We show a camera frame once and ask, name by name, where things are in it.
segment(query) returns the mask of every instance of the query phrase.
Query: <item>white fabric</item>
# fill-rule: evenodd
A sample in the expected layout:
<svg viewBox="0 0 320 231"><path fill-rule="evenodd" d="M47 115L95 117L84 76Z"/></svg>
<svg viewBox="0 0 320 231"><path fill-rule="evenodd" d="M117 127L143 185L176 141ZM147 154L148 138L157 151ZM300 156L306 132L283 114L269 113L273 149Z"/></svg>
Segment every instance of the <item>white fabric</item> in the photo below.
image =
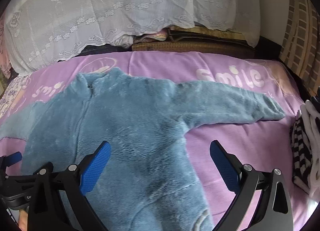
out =
<svg viewBox="0 0 320 231"><path fill-rule="evenodd" d="M236 29L251 46L260 35L259 0L12 0L5 40L13 68L30 73L76 56L86 45L132 44L132 35L169 25Z"/></svg>
<svg viewBox="0 0 320 231"><path fill-rule="evenodd" d="M319 194L320 189L320 133L316 126L315 118L320 118L320 114L309 100L307 100L305 104L302 104L300 109L306 134L310 141L313 160L310 173L309 195L316 201L319 201L319 198L316 198L315 195Z"/></svg>

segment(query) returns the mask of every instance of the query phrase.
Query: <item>checkered curtain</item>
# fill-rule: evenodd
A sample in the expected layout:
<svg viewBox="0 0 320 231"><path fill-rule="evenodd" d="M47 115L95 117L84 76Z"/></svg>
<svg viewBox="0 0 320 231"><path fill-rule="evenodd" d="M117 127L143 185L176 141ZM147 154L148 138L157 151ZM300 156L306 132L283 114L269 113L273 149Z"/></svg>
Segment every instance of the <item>checkered curtain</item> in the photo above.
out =
<svg viewBox="0 0 320 231"><path fill-rule="evenodd" d="M315 95L320 86L320 17L310 0L289 0L280 59Z"/></svg>

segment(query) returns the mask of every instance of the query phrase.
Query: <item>metal pivot bolt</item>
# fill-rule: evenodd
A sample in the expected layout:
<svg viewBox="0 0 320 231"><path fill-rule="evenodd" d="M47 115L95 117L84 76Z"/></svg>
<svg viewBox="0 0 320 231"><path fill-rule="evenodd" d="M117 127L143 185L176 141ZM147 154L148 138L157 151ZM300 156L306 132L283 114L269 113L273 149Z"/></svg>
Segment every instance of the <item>metal pivot bolt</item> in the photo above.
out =
<svg viewBox="0 0 320 231"><path fill-rule="evenodd" d="M276 175L281 175L281 171L279 169L275 169L275 174Z"/></svg>
<svg viewBox="0 0 320 231"><path fill-rule="evenodd" d="M71 164L71 165L68 167L68 170L74 171L74 170L76 170L76 168L77 168L77 165Z"/></svg>
<svg viewBox="0 0 320 231"><path fill-rule="evenodd" d="M243 165L243 168L246 170L246 171L251 171L252 170L252 166L250 164L245 164Z"/></svg>
<svg viewBox="0 0 320 231"><path fill-rule="evenodd" d="M46 172L47 172L47 170L46 170L46 169L41 169L41 170L39 171L39 174L40 174L40 175L45 175L45 174L46 174Z"/></svg>

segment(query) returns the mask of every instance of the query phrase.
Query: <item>blue fleece jacket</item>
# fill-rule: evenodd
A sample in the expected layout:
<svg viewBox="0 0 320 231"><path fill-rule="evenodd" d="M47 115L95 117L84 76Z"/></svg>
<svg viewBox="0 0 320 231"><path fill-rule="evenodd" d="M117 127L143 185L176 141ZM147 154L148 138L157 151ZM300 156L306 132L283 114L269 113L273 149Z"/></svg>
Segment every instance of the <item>blue fleece jacket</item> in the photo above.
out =
<svg viewBox="0 0 320 231"><path fill-rule="evenodd" d="M65 170L106 140L111 158L86 197L110 231L207 231L212 218L188 160L185 133L203 124L283 117L264 94L210 81L131 77L114 68L78 74L47 103L12 115L0 139L27 141L23 174L47 161L55 171Z"/></svg>

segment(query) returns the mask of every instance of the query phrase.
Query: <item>purple bedsheet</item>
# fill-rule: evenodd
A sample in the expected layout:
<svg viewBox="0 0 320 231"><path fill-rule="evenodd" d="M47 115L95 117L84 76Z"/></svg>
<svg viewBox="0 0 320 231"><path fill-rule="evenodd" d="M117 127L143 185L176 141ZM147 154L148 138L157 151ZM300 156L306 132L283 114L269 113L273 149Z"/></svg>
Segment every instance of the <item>purple bedsheet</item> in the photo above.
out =
<svg viewBox="0 0 320 231"><path fill-rule="evenodd" d="M179 83L190 80L218 81L243 87L273 97L282 106L286 117L280 121L260 121L254 124L205 125L187 133L190 161L201 180L211 214L217 223L234 198L224 184L209 155L212 140L217 139L229 153L242 163L250 163L257 170L280 168L289 189L294 217L294 230L299 230L308 219L308 197L291 182L292 152L289 128L302 103L295 83L289 79L282 65L275 61L240 60L198 52L127 52L75 57L34 72L17 94L14 102L0 119L35 102L46 102L62 91L79 72L107 72L120 67L132 76L166 78ZM24 150L25 142L4 138L0 155ZM8 169L16 174L19 165ZM240 230L247 227L259 193L255 195Z"/></svg>

